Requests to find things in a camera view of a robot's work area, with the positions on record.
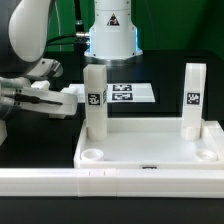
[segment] marker sticker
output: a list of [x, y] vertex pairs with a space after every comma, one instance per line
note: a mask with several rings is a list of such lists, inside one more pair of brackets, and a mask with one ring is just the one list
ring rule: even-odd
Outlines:
[[107, 26], [120, 26], [117, 17], [115, 16], [115, 14], [113, 14], [109, 20], [109, 22], [107, 23]]

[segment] black surface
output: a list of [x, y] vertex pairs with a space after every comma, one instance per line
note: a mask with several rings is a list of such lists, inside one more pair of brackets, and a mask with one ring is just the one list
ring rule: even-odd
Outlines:
[[[82, 52], [51, 53], [64, 75], [52, 81], [54, 90], [82, 83]], [[224, 120], [224, 63], [205, 51], [150, 51], [143, 62], [108, 70], [111, 82], [151, 82], [154, 104], [109, 105], [110, 117], [181, 116], [187, 62], [207, 63], [203, 117]], [[1, 167], [71, 168], [84, 106], [65, 120], [20, 112], [7, 121], [9, 137], [0, 149]], [[164, 198], [0, 198], [0, 223], [223, 223], [222, 199]]]

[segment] green wall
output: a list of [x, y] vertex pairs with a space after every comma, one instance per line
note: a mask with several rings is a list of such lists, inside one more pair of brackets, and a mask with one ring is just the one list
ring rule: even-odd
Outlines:
[[[144, 0], [132, 0], [132, 20], [139, 29], [139, 44], [144, 50], [206, 49], [224, 59], [224, 1], [223, 0], [147, 0], [153, 16], [153, 26]], [[61, 33], [75, 32], [73, 0], [57, 0]], [[85, 30], [94, 22], [94, 0], [81, 0]], [[58, 36], [56, 10], [49, 38]], [[61, 47], [61, 50], [72, 50]]]

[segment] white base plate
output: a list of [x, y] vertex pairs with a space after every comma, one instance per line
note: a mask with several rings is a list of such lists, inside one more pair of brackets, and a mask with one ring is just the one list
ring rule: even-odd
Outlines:
[[[116, 169], [222, 169], [223, 149], [215, 134], [218, 123], [203, 122], [197, 141], [181, 138], [182, 119], [108, 119], [108, 135], [103, 141], [87, 138], [84, 122], [74, 158], [76, 168]], [[83, 151], [99, 149], [103, 161], [80, 159]]]

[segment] cable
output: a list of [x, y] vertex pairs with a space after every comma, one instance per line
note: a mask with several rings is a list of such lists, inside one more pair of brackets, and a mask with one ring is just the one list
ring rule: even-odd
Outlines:
[[153, 32], [154, 32], [154, 35], [155, 35], [156, 48], [158, 50], [159, 49], [159, 40], [158, 40], [157, 29], [156, 29], [155, 21], [154, 21], [154, 18], [153, 18], [150, 6], [148, 4], [148, 1], [145, 0], [144, 2], [145, 2], [145, 6], [146, 6], [146, 9], [147, 9], [147, 13], [148, 13], [149, 19], [151, 21], [152, 29], [153, 29]]
[[65, 35], [61, 35], [61, 36], [58, 36], [58, 37], [51, 38], [50, 40], [47, 41], [47, 45], [50, 44], [50, 43], [53, 43], [55, 41], [63, 40], [63, 39], [71, 38], [71, 37], [76, 38], [76, 34], [65, 34]]
[[48, 44], [47, 47], [50, 46], [60, 46], [60, 45], [71, 45], [71, 44], [88, 44], [87, 42], [67, 42], [67, 43], [54, 43], [54, 44]]
[[58, 34], [59, 34], [59, 36], [61, 36], [62, 35], [62, 32], [61, 32], [61, 18], [60, 18], [60, 14], [59, 14], [59, 10], [58, 10], [57, 1], [55, 1], [55, 10], [56, 10], [57, 21], [58, 21]]
[[84, 32], [80, 0], [74, 0], [74, 7], [75, 7], [75, 17], [76, 17], [76, 32]]

